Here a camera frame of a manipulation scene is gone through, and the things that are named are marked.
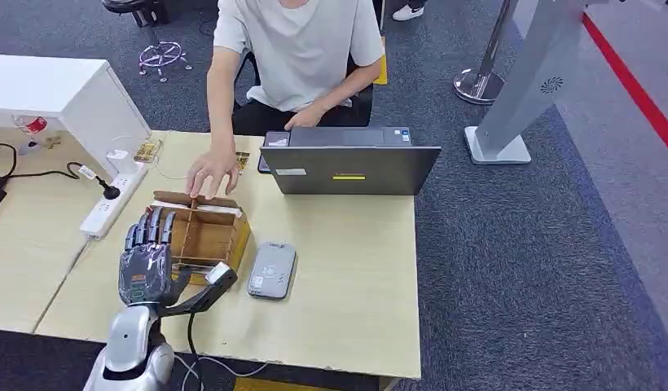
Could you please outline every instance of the cardboard box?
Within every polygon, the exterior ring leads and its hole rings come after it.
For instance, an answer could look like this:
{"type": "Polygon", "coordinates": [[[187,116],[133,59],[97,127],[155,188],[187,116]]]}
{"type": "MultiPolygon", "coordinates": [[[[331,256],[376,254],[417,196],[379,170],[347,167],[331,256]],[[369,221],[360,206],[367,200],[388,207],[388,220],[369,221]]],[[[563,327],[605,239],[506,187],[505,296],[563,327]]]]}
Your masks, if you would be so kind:
{"type": "Polygon", "coordinates": [[[155,191],[154,200],[182,205],[165,206],[161,214],[166,217],[171,211],[176,213],[171,238],[174,270],[190,266],[193,269],[190,283],[194,285],[206,285],[204,275],[220,261],[238,273],[250,236],[250,225],[245,212],[235,201],[224,198],[206,200],[204,197],[192,199],[186,194],[171,191],[155,191]],[[198,210],[203,206],[240,212],[198,210]]]}

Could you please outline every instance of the metal base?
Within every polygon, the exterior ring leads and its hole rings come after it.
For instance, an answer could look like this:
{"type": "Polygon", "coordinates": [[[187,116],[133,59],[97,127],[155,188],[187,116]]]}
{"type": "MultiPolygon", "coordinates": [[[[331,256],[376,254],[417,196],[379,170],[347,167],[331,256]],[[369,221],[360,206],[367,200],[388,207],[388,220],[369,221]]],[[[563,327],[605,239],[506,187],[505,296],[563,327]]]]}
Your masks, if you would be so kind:
{"type": "Polygon", "coordinates": [[[156,73],[159,74],[159,81],[167,82],[169,79],[161,71],[163,67],[181,60],[185,63],[185,69],[192,69],[192,65],[185,58],[186,55],[182,47],[176,42],[158,42],[156,45],[150,45],[140,53],[139,74],[144,76],[147,74],[148,68],[156,69],[156,73]]]}
{"type": "Polygon", "coordinates": [[[492,104],[504,86],[504,79],[489,73],[477,81],[477,71],[466,69],[454,78],[454,92],[474,104],[492,104]]]}
{"type": "Polygon", "coordinates": [[[483,155],[480,144],[476,138],[477,126],[469,126],[464,129],[466,144],[471,150],[471,160],[477,165],[524,165],[530,163],[530,154],[524,144],[521,135],[516,136],[500,153],[497,155],[483,155]]]}

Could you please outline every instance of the floor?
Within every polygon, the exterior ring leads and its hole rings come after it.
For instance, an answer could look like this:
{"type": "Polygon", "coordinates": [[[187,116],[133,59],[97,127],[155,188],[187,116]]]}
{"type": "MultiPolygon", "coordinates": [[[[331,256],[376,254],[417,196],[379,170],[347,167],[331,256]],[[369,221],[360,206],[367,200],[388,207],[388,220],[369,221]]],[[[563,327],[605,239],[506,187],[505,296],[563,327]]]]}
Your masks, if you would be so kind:
{"type": "MultiPolygon", "coordinates": [[[[129,17],[89,0],[53,3],[0,2],[0,53],[106,58],[150,126],[208,129],[211,37],[201,30],[211,30],[211,2],[174,3],[176,20],[159,29],[196,66],[166,84],[137,75],[145,35],[129,17]]],[[[668,150],[584,34],[578,84],[524,132],[533,163],[471,164],[461,132],[486,109],[458,100],[451,79],[480,60],[500,3],[431,0],[422,18],[385,24],[389,84],[376,87],[372,123],[407,125],[415,143],[443,147],[416,199],[423,379],[398,389],[668,390],[668,150]]],[[[399,5],[388,0],[390,11],[399,5]]],[[[521,0],[499,74],[533,9],[521,0]]],[[[668,116],[668,10],[588,11],[668,116]]],[[[78,389],[99,349],[0,332],[0,390],[78,389]]],[[[182,374],[177,365],[173,389],[182,374]]],[[[234,384],[210,376],[212,389],[234,384]]],[[[302,368],[258,377],[376,389],[369,376],[302,368]]]]}

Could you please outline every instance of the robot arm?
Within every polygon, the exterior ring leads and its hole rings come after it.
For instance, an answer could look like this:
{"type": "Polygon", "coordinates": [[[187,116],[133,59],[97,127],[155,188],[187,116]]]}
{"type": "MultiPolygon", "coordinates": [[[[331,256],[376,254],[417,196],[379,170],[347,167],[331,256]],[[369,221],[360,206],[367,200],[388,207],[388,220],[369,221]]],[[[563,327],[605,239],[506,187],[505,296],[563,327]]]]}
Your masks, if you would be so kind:
{"type": "Polygon", "coordinates": [[[174,351],[161,334],[161,319],[204,312],[237,280],[223,263],[207,276],[199,293],[175,305],[190,271],[172,277],[171,233],[175,213],[145,212],[125,237],[118,292],[127,305],[113,319],[106,347],[94,363],[85,391],[156,391],[169,380],[174,351]]]}

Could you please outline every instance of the sneaker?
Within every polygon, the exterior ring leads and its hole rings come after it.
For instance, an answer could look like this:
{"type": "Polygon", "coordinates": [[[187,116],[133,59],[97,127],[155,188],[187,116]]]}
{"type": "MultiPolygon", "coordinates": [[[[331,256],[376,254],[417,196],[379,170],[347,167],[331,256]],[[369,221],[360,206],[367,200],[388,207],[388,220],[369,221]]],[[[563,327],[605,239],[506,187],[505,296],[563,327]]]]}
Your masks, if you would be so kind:
{"type": "Polygon", "coordinates": [[[403,6],[402,9],[394,12],[394,15],[392,15],[392,17],[394,18],[394,20],[402,22],[404,20],[410,20],[413,18],[417,18],[418,16],[422,16],[424,11],[425,7],[416,8],[414,10],[413,8],[409,7],[408,4],[406,4],[405,6],[403,6]]]}

